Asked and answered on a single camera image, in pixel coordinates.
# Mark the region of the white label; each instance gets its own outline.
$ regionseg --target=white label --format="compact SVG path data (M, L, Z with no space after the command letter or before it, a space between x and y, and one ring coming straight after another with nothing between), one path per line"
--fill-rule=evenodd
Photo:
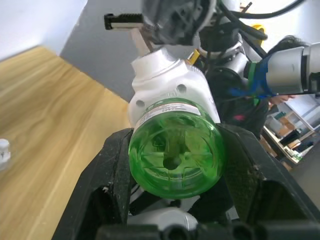
M185 104L185 103L169 103L164 104L161 106L157 106L154 109L148 111L146 114L144 114L139 121L136 123L134 132L146 121L153 118L154 116L157 116L159 114L167 113L167 112L187 112L192 113L196 115L201 115L199 109L195 106Z

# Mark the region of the white wall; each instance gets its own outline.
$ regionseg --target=white wall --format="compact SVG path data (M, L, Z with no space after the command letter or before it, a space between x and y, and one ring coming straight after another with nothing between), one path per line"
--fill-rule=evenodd
M297 96L295 99L290 99L287 104L300 116L304 115L310 109L318 106L318 103L311 95Z
M241 0L241 2L253 2L253 5L248 10L249 13L264 14L280 10L291 4L293 0ZM300 22L305 21L302 19L302 12L306 7L305 4L306 3L278 17L270 19L245 19L243 22L248 25L262 24L265 27L268 39L263 43L262 47L264 50L269 51L287 35L295 35L303 38L300 31Z
M0 0L0 60L37 45L59 55L87 0Z

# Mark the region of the green bottle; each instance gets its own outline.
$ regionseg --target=green bottle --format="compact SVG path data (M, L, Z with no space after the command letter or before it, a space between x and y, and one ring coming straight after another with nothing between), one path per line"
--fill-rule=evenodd
M210 189L226 164L222 136L204 109L182 98L146 109L129 144L131 174L146 191L184 199Z

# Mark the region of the yellow component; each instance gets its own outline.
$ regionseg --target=yellow component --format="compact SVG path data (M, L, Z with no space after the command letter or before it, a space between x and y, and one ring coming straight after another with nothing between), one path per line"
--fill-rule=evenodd
M193 53L191 53L191 55L185 61L187 64L193 65L198 60L199 56L200 52L197 49L195 49Z
M266 33L266 28L262 24L254 24L251 27L253 27L254 29L257 29L258 31L260 31L264 34ZM255 39L254 41L260 46L262 46L262 44L264 43L263 40Z

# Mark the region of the wooden table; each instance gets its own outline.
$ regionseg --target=wooden table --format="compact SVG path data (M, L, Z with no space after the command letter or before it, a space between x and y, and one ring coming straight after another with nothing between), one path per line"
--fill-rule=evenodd
M1 240L51 239L80 173L129 127L127 105L43 47L0 63Z

